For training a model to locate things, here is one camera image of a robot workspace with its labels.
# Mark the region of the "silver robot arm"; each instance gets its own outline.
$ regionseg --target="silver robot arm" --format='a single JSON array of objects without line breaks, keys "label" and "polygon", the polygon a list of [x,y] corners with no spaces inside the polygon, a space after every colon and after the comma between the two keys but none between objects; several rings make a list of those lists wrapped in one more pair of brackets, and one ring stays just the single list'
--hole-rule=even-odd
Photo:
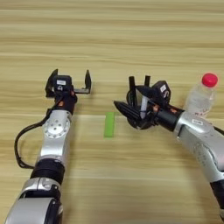
[{"label": "silver robot arm", "polygon": [[[199,161],[218,200],[220,217],[224,221],[224,131],[196,115],[173,107],[170,104],[171,90],[166,81],[160,80],[150,87],[149,78],[145,77],[144,85],[136,86],[134,77],[129,77],[127,103],[114,101],[116,108],[134,128],[145,130],[152,125],[161,125],[174,133]],[[142,105],[137,104],[136,90],[146,97],[147,103],[142,101]]]},{"label": "silver robot arm", "polygon": [[86,88],[74,89],[70,76],[54,71],[46,86],[46,96],[57,105],[44,123],[44,142],[37,162],[5,224],[60,224],[63,207],[60,202],[61,185],[66,169],[69,133],[77,102],[76,94],[89,94],[91,79],[87,71]]},{"label": "silver robot arm", "polygon": [[174,135],[198,160],[224,221],[224,137],[211,123],[187,112],[178,119]]}]

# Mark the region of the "plastic bottle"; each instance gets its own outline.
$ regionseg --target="plastic bottle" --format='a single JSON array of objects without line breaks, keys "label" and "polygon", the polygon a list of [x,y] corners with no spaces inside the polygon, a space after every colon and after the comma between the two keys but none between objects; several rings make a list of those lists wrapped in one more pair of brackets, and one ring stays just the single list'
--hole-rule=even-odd
[{"label": "plastic bottle", "polygon": [[218,77],[214,73],[203,75],[201,83],[190,91],[184,109],[196,116],[205,118],[215,101],[215,86]]}]

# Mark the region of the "wooden table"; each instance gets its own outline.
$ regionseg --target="wooden table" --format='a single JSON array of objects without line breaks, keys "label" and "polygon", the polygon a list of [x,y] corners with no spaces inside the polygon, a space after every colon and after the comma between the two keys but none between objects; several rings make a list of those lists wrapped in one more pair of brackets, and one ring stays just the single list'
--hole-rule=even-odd
[{"label": "wooden table", "polygon": [[[124,100],[128,77],[167,80],[182,107],[203,73],[220,77],[209,121],[224,128],[222,0],[0,1],[0,222],[31,171],[18,168],[16,134],[39,121],[51,71],[93,93],[81,95],[63,184],[64,222],[76,224],[221,223],[217,202],[195,159],[161,127],[132,129],[119,113],[103,138],[105,113]],[[34,163],[42,130],[21,141]]]}]

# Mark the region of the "green block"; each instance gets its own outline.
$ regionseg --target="green block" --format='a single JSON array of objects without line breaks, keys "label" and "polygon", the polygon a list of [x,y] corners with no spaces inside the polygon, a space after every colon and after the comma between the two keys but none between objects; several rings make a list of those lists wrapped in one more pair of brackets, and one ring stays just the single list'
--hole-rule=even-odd
[{"label": "green block", "polygon": [[115,131],[115,112],[107,112],[104,127],[104,137],[113,137]]}]

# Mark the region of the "bottle cap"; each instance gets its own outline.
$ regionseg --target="bottle cap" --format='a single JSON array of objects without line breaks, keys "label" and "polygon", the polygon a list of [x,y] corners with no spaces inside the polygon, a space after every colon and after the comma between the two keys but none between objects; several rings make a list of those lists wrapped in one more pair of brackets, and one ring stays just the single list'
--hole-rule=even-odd
[{"label": "bottle cap", "polygon": [[202,77],[202,84],[206,87],[213,88],[218,82],[218,77],[214,73],[205,73]]}]

